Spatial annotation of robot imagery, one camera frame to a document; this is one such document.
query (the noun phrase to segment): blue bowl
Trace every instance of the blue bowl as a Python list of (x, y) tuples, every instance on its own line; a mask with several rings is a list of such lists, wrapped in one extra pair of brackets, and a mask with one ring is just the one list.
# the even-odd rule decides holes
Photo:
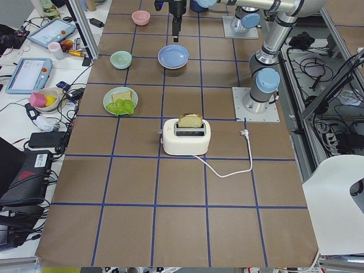
[(158, 62), (168, 69), (181, 68), (187, 63), (187, 61), (188, 51), (182, 45), (167, 45), (158, 53)]

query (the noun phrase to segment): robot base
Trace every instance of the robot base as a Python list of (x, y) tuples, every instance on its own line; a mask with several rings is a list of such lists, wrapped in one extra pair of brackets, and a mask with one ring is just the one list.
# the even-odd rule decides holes
[(279, 122), (277, 107), (275, 104), (269, 104), (267, 110), (261, 114), (249, 112), (243, 106), (245, 94), (250, 92), (251, 88), (233, 87), (233, 98), (235, 107), (235, 117), (239, 121), (247, 122)]
[(233, 16), (223, 16), (222, 21), (224, 25), (225, 38), (235, 38), (235, 39), (259, 39), (258, 30), (253, 27), (244, 32), (236, 32), (231, 28), (231, 23), (234, 20)]

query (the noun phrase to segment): bread slice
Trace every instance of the bread slice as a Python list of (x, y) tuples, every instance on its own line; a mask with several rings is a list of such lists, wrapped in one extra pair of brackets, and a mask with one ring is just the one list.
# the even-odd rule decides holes
[(131, 92), (123, 92), (123, 93), (115, 93), (112, 94), (111, 97), (113, 98), (113, 102), (115, 102), (116, 100), (120, 99), (120, 100), (131, 100)]
[(202, 116), (199, 114), (183, 114), (178, 120), (179, 128), (201, 128)]

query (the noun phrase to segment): white desk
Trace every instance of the white desk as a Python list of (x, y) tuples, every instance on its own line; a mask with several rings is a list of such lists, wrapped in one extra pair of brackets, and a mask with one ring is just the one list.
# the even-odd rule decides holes
[[(111, 5), (111, 0), (107, 0), (102, 4), (97, 5), (97, 10), (94, 12), (86, 11), (86, 18), (96, 18), (105, 23), (107, 14), (109, 12)], [(66, 6), (61, 7), (60, 9), (61, 17), (69, 16), (69, 12)], [(39, 17), (36, 10), (34, 10), (28, 20), (31, 18)], [(32, 22), (35, 24), (40, 24), (42, 19), (33, 19)], [(98, 28), (96, 26), (92, 26), (91, 31), (94, 35), (101, 36), (103, 28)], [(37, 28), (33, 25), (29, 25), (27, 28), (29, 31), (35, 31)], [(79, 37), (78, 31), (76, 31), (67, 37), (67, 39), (74, 40)], [(15, 70), (15, 64), (20, 58), (23, 57), (42, 57), (42, 58), (50, 58), (52, 59), (52, 70), (49, 76), (49, 79), (45, 85), (45, 87), (54, 87), (60, 81), (65, 81), (71, 84), (87, 67), (83, 67), (82, 61), (83, 58), (75, 57), (72, 55), (65, 55), (63, 60), (56, 60), (54, 56), (50, 53), (50, 51), (46, 48), (43, 48), (29, 40), (26, 40), (20, 49), (10, 50), (7, 49), (4, 53), (5, 55), (0, 58), (0, 65), (2, 68), (0, 69), (0, 75), (11, 75)], [(82, 74), (80, 78), (77, 79), (76, 83), (86, 84), (87, 79), (89, 77), (91, 68), (89, 68), (85, 73)], [(19, 104), (25, 105), (28, 103), (28, 99), (30, 95), (18, 95), (18, 94), (7, 94), (5, 93), (5, 87), (9, 82), (9, 78), (1, 77), (0, 84), (3, 84), (4, 87), (0, 92), (0, 109), (5, 107), (7, 104), (11, 102), (17, 102)], [(68, 110), (74, 109), (75, 105), (71, 102), (67, 103), (63, 107), (63, 113), (66, 113)], [(59, 113), (52, 114), (42, 114), (45, 117), (57, 117), (60, 118)], [(61, 131), (65, 131), (65, 126), (61, 123)], [(0, 137), (8, 141), (9, 143), (14, 143), (19, 139), (25, 138), (25, 140), (14, 144), (14, 146), (20, 150), (23, 150), (23, 144), (27, 141), (33, 132), (39, 132), (40, 130), (31, 122), (29, 117), (26, 114), (25, 108), (19, 105), (10, 105), (0, 112)], [(56, 173), (60, 172), (62, 166), (63, 159), (53, 162), (52, 170)], [(47, 193), (45, 198), (48, 201), (52, 200), (53, 193), (55, 190), (55, 185), (50, 185), (47, 188)], [(7, 249), (0, 251), (0, 259), (11, 259), (11, 258), (25, 258), (25, 257), (34, 257), (35, 250), (38, 246), (39, 240), (27, 241), (22, 246), (19, 246), (15, 249)]]

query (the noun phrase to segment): green lettuce leaf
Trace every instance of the green lettuce leaf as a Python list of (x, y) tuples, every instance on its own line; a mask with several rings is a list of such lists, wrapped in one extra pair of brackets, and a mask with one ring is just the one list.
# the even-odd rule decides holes
[(106, 105), (106, 109), (116, 116), (118, 115), (132, 115), (134, 113), (134, 103), (131, 100), (117, 99), (115, 102), (111, 102)]

